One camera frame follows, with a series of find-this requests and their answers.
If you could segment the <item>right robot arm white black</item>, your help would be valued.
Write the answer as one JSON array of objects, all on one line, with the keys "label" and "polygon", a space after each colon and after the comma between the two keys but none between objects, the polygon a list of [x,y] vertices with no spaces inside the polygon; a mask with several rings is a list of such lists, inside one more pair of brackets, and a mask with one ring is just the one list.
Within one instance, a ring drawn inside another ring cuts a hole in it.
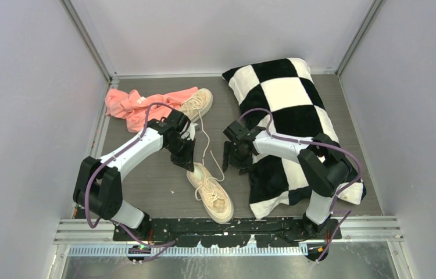
[{"label": "right robot arm white black", "polygon": [[312,187],[302,218],[304,233],[315,239],[326,232],[335,192],[353,169],[346,158],[347,151],[322,133],[313,138],[289,137],[264,127],[248,129],[238,121],[229,124],[223,133],[228,139],[224,143],[223,170],[233,166],[246,173],[252,168],[253,157],[258,155],[280,157],[301,166],[308,186]]}]

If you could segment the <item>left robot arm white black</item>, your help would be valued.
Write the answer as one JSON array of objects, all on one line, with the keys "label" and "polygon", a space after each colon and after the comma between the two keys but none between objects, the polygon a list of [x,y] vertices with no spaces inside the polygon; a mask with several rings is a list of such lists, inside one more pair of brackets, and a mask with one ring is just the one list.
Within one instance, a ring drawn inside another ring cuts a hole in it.
[{"label": "left robot arm white black", "polygon": [[127,227],[137,241],[144,240],[150,226],[148,214],[123,199],[122,181],[148,156],[167,149],[172,164],[194,171],[196,125],[183,113],[152,119],[131,140],[101,158],[86,157],[80,165],[73,201],[101,219]]}]

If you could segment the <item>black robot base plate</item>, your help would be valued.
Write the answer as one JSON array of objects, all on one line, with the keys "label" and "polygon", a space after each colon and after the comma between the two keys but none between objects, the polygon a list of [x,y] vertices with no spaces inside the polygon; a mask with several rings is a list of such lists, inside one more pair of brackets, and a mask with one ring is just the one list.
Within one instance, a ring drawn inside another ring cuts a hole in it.
[{"label": "black robot base plate", "polygon": [[331,237],[341,239],[337,219],[329,219],[317,231],[300,217],[233,218],[218,224],[210,218],[146,218],[136,229],[124,230],[116,226],[114,241],[132,241],[138,238],[152,244],[173,242],[181,248],[245,247],[255,243],[258,248],[294,247],[300,242],[326,243]]}]

